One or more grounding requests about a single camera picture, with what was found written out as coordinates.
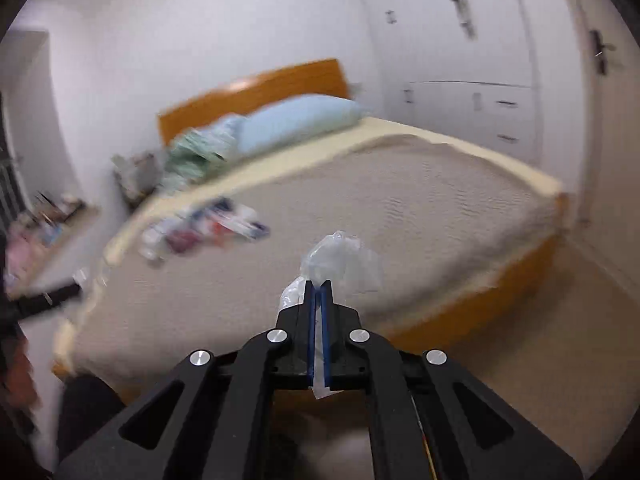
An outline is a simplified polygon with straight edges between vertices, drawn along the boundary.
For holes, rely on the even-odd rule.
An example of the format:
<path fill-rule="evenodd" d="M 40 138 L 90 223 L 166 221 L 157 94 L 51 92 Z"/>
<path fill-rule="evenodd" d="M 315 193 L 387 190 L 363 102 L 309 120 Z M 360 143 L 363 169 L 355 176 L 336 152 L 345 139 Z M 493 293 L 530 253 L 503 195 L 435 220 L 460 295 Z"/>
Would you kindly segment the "person's left hand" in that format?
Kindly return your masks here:
<path fill-rule="evenodd" d="M 35 431 L 32 415 L 39 408 L 40 397 L 32 377 L 28 340 L 19 333 L 1 344 L 4 367 L 1 371 L 1 414 L 17 437 L 28 441 Z"/>

